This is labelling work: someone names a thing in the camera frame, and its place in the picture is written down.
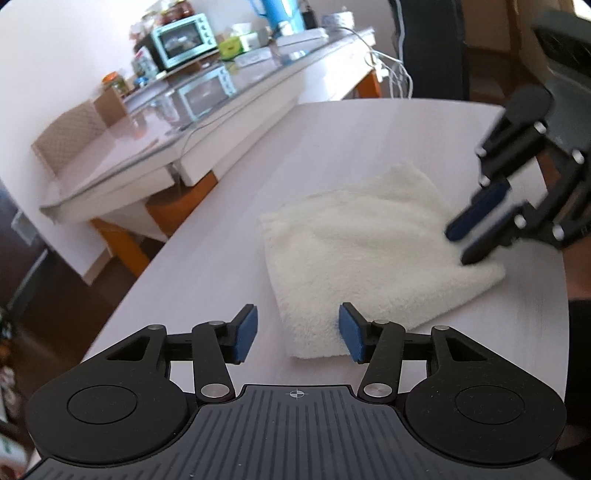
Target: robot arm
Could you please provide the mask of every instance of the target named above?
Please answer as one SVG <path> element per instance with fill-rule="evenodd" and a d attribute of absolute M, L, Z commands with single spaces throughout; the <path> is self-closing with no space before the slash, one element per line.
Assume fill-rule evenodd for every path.
<path fill-rule="evenodd" d="M 551 65 L 562 72 L 556 75 L 560 78 L 552 84 L 554 88 L 560 82 L 576 85 L 581 75 L 587 78 L 591 74 L 589 22 L 563 12 L 549 12 L 536 33 Z M 581 87 L 577 95 L 584 103 L 589 101 L 589 92 L 583 85 Z M 587 207 L 591 201 L 588 166 L 591 160 L 591 128 L 589 125 L 578 125 L 583 134 L 573 137 L 571 145 L 574 146 L 559 145 L 562 133 L 558 130 L 571 128 L 571 124 L 566 127 L 560 125 L 564 113 L 576 117 L 576 112 L 569 111 L 571 106 L 562 103 L 562 97 L 556 99 L 544 87 L 528 86 L 519 90 L 507 103 L 504 113 L 482 145 L 476 149 L 480 161 L 481 189 L 472 197 L 470 205 L 448 224 L 445 234 L 452 242 L 463 239 L 504 200 L 511 188 L 508 179 L 536 155 L 550 150 L 561 171 L 561 178 L 539 205 L 524 202 L 514 206 L 468 246 L 462 255 L 464 265 L 477 263 L 496 247 L 510 247 L 520 238 L 562 249 L 589 233 L 591 215 L 587 214 Z"/>

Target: white towel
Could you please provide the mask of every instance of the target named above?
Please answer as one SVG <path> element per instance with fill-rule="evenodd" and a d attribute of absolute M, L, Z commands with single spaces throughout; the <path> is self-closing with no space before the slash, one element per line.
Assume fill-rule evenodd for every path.
<path fill-rule="evenodd" d="M 368 320 L 409 330 L 502 280 L 496 262 L 461 266 L 458 246 L 443 235 L 452 217 L 435 185 L 411 166 L 263 215 L 289 354 L 347 355 L 337 322 L 345 301 Z"/>

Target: black chair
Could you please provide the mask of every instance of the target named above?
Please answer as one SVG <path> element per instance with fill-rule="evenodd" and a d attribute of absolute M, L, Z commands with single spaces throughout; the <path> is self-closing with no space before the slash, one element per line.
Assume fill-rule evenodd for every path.
<path fill-rule="evenodd" d="M 394 46 L 398 50 L 401 30 L 397 0 L 389 1 L 397 31 Z M 469 100 L 461 0 L 399 1 L 406 30 L 404 66 L 413 77 L 413 97 Z"/>

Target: glass jar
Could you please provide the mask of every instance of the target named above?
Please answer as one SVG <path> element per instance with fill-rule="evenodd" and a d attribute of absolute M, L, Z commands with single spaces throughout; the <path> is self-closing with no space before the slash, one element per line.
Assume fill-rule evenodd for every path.
<path fill-rule="evenodd" d="M 102 80 L 102 84 L 103 90 L 107 91 L 113 87 L 121 97 L 124 97 L 129 93 L 127 82 L 118 72 L 111 72 L 105 75 Z"/>
<path fill-rule="evenodd" d="M 175 7 L 178 9 L 178 13 L 182 18 L 192 17 L 195 14 L 195 10 L 189 0 L 178 0 Z"/>
<path fill-rule="evenodd" d="M 176 8 L 176 5 L 171 6 L 168 10 L 164 10 L 161 13 L 162 25 L 168 25 L 180 20 L 181 14 L 180 9 Z"/>

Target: white container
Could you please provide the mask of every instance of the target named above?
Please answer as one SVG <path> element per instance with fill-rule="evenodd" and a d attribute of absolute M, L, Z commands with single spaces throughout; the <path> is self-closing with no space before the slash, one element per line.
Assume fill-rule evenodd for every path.
<path fill-rule="evenodd" d="M 355 27 L 353 12 L 343 10 L 342 12 L 337 12 L 335 14 L 324 15 L 322 17 L 322 26 L 328 29 L 336 27 L 353 29 Z"/>
<path fill-rule="evenodd" d="M 269 60 L 272 56 L 271 49 L 269 47 L 263 47 L 239 55 L 234 59 L 234 62 L 238 67 L 243 69 L 253 63 Z"/>

